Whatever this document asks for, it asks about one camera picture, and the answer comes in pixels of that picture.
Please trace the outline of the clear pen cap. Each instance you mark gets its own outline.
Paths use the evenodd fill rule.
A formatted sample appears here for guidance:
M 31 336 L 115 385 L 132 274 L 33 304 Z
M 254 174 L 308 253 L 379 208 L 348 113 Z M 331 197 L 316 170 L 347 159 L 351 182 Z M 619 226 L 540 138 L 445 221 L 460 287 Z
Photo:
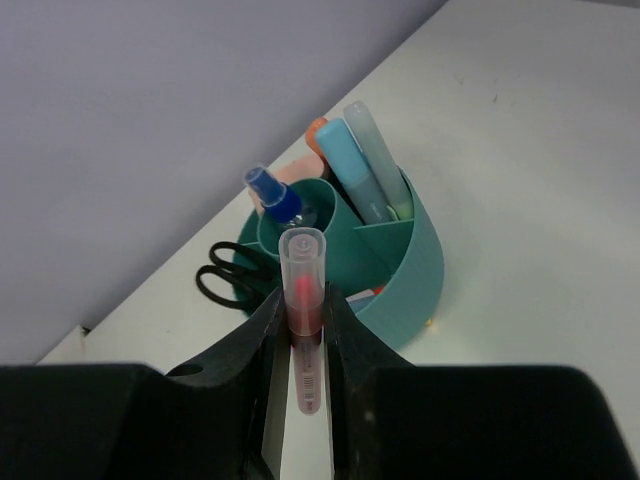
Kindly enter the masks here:
M 322 328 L 325 299 L 326 239 L 311 227 L 286 230 L 279 239 L 279 260 L 289 329 L 313 336 Z

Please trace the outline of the pink gel pen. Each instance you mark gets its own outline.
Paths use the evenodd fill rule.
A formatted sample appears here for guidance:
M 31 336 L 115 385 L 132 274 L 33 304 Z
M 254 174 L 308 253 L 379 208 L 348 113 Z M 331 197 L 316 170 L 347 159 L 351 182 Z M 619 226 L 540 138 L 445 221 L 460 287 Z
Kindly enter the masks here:
M 285 296 L 297 405 L 305 415 L 321 405 L 320 345 L 324 292 L 311 275 L 301 275 Z

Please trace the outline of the blue highlighter marker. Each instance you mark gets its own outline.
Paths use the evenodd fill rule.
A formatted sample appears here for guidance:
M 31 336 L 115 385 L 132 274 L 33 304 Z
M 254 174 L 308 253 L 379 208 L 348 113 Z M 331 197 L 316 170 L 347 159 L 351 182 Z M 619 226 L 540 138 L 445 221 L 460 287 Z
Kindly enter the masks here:
M 346 122 L 330 120 L 315 140 L 364 223 L 392 221 L 386 197 Z

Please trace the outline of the blue cap spray bottle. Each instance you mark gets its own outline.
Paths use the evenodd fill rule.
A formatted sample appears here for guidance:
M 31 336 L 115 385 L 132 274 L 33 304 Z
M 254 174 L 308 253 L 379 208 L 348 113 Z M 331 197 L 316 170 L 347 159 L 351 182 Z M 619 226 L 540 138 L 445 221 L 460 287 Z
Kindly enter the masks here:
M 258 197 L 264 212 L 282 230 L 316 226 L 317 210 L 265 166 L 258 164 L 248 169 L 244 183 Z

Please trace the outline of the black handled scissors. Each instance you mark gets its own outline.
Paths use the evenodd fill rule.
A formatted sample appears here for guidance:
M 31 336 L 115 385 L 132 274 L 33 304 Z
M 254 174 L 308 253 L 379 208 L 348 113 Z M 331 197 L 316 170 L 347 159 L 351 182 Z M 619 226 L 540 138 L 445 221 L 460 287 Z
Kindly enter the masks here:
M 204 281 L 216 277 L 229 284 L 235 298 L 219 295 Z M 210 301 L 222 307 L 251 315 L 271 294 L 278 283 L 275 263 L 254 248 L 254 244 L 219 241 L 209 249 L 209 263 L 195 274 L 195 285 Z

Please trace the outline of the green highlighter marker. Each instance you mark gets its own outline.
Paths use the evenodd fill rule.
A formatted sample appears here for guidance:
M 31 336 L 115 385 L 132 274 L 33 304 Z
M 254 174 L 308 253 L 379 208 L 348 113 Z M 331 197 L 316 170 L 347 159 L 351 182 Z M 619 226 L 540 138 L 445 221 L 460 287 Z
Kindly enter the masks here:
M 345 107 L 343 113 L 389 207 L 399 220 L 412 219 L 414 207 L 410 190 L 370 110 L 364 102 L 355 101 Z

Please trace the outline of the green round pen holder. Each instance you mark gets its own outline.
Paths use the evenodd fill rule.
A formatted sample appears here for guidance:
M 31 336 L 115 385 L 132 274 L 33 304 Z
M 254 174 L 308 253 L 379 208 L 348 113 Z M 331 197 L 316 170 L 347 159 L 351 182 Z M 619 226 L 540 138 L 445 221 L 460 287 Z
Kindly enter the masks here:
M 364 225 L 332 184 L 320 178 L 291 186 L 317 208 L 326 227 L 326 281 L 350 296 L 382 291 L 356 317 L 387 346 L 399 350 L 435 313 L 444 283 L 444 255 L 434 225 L 408 177 L 414 215 Z

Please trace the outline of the orange highlighter marker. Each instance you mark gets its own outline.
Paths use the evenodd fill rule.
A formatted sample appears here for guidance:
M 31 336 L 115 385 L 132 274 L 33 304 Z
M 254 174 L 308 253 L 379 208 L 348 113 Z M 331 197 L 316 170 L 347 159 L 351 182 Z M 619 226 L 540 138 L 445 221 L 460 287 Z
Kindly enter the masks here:
M 325 117 L 314 119 L 305 132 L 305 141 L 311 150 L 317 155 L 322 156 L 322 150 L 316 141 L 316 133 L 328 123 Z

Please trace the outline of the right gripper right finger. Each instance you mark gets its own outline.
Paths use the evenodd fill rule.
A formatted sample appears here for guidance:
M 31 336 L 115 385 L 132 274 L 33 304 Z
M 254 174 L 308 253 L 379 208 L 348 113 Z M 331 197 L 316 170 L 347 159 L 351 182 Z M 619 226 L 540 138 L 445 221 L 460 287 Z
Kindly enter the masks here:
M 569 366 L 416 366 L 342 292 L 323 305 L 337 479 L 634 479 L 606 399 Z

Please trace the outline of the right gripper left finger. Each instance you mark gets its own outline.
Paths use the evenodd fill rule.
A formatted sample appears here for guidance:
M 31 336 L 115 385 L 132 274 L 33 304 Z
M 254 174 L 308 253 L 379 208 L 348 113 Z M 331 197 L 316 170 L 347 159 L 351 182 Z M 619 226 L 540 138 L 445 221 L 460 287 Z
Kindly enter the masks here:
M 136 363 L 5 366 L 5 479 L 273 479 L 285 414 L 280 291 L 162 373 Z

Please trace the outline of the orange red pen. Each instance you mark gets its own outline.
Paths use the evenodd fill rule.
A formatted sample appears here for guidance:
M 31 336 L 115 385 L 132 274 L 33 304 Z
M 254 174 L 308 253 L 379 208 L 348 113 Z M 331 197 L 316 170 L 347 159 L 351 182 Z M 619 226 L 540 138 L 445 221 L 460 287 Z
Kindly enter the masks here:
M 352 304 L 352 303 L 367 304 L 371 302 L 377 295 L 379 295 L 383 291 L 384 287 L 385 285 L 380 285 L 374 288 L 362 290 L 358 293 L 350 295 L 349 297 L 346 298 L 346 300 L 349 304 Z

